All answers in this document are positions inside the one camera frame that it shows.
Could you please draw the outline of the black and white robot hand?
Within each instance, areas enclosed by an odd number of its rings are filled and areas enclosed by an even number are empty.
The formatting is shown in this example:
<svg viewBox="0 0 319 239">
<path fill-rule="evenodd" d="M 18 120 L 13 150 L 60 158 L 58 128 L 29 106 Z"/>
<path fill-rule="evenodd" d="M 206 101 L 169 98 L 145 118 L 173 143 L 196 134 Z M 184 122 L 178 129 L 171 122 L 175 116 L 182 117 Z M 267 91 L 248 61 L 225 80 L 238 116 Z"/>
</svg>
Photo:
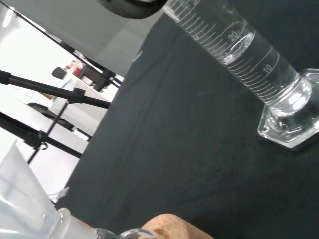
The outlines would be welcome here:
<svg viewBox="0 0 319 239">
<path fill-rule="evenodd" d="M 127 19 L 145 19 L 160 11 L 168 0 L 98 0 L 111 13 Z"/>
</svg>

